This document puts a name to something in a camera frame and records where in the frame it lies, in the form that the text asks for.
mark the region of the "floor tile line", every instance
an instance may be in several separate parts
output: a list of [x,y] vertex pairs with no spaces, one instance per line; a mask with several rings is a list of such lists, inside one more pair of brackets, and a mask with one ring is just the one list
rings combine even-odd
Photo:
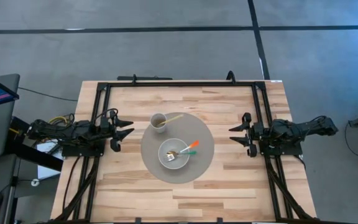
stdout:
[[278,30],[358,30],[358,25],[339,25],[339,26],[261,26],[262,31]]
[[182,27],[123,27],[89,29],[17,29],[0,30],[0,34],[86,34],[125,32],[194,32],[194,31],[244,31],[254,30],[252,26],[182,26]]
[[252,19],[252,27],[254,28],[254,35],[256,41],[256,47],[258,50],[259,60],[262,69],[262,78],[264,80],[270,80],[269,69],[267,68],[267,60],[265,56],[264,45],[262,43],[262,37],[260,36],[258,19],[256,16],[255,6],[253,0],[248,0],[249,11]]

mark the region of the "wooden table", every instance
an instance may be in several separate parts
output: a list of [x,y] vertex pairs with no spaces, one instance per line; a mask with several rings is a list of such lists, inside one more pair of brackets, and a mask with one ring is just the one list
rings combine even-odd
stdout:
[[[83,82],[76,108],[76,120],[91,119],[98,82]],[[291,114],[281,82],[266,81],[273,119],[289,119]],[[244,133],[229,132],[250,112],[256,119],[250,87],[124,87],[112,88],[109,108],[119,110],[119,118],[133,121],[135,128],[113,152],[106,141],[100,159],[92,222],[225,222],[274,220],[264,158],[247,156],[246,149],[229,139]],[[260,105],[264,111],[262,95]],[[140,140],[153,113],[186,112],[203,120],[214,137],[215,153],[208,170],[185,184],[169,184],[156,179],[140,155]],[[75,158],[63,164],[51,218],[62,212],[63,195]],[[289,191],[307,213],[315,217],[313,201],[303,165],[293,156],[282,156]],[[67,204],[77,191],[82,159],[76,165],[69,186]],[[277,189],[281,214],[285,207]],[[87,192],[81,203],[85,215]]]

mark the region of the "orange handle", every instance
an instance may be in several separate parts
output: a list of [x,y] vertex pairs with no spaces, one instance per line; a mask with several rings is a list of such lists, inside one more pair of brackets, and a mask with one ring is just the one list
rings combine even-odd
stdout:
[[196,146],[198,146],[198,140],[191,143],[191,145],[189,146],[189,149],[191,149],[192,147],[196,147]]

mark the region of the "white paper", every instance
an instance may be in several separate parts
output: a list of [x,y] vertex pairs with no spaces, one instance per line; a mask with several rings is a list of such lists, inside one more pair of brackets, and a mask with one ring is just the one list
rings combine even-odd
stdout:
[[[51,140],[46,143],[38,144],[37,150],[40,152],[48,152],[56,145],[56,143],[57,143],[57,140]],[[56,158],[59,158],[59,159],[63,159],[61,152],[55,153],[53,156]],[[42,179],[45,179],[45,178],[48,178],[48,177],[51,177],[51,176],[54,176],[57,174],[60,174],[60,172],[38,165],[38,179],[39,180],[42,180]]]

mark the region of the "fork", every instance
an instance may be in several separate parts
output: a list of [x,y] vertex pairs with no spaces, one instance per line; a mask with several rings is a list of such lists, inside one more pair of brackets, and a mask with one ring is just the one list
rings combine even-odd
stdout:
[[186,150],[188,150],[188,149],[191,149],[192,147],[198,146],[198,143],[199,143],[199,142],[198,142],[198,140],[197,140],[197,141],[193,142],[191,145],[189,145],[187,148],[182,149],[182,150],[179,151],[179,152],[175,152],[175,151],[169,151],[169,152],[167,152],[167,154],[166,154],[165,157],[164,157],[164,161],[165,161],[165,162],[174,161],[175,159],[178,158],[178,155],[179,155],[179,154],[189,154],[189,155],[195,155],[195,154],[197,154],[196,151],[186,152],[186,153],[182,153],[182,152],[184,152],[184,151],[186,151]]

